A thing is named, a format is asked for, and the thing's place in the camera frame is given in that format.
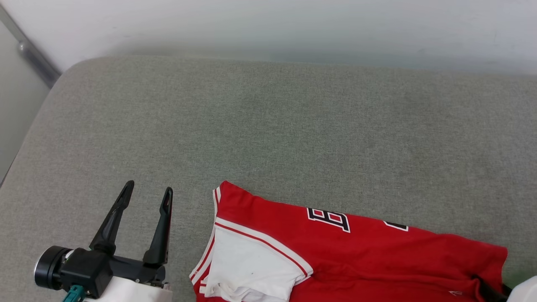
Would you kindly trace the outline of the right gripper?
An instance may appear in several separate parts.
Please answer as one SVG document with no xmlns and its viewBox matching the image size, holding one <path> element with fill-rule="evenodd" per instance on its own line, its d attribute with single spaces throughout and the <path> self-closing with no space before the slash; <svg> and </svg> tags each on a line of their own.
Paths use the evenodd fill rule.
<svg viewBox="0 0 537 302">
<path fill-rule="evenodd" d="M 474 275 L 478 280 L 478 292 L 485 302 L 537 302 L 537 276 L 518 284 L 513 289 L 502 284 L 502 290 L 495 290 L 489 283 Z"/>
</svg>

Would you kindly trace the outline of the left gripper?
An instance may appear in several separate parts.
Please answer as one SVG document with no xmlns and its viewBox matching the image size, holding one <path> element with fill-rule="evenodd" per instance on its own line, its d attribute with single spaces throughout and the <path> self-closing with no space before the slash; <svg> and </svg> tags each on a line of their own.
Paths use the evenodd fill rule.
<svg viewBox="0 0 537 302">
<path fill-rule="evenodd" d="M 165 281 L 173 189 L 167 187 L 159 208 L 159 222 L 143 262 L 113 256 L 115 239 L 134 189 L 129 180 L 96 232 L 89 249 L 51 246 L 35 264 L 37 286 L 66 292 L 65 302 L 170 302 Z"/>
</svg>

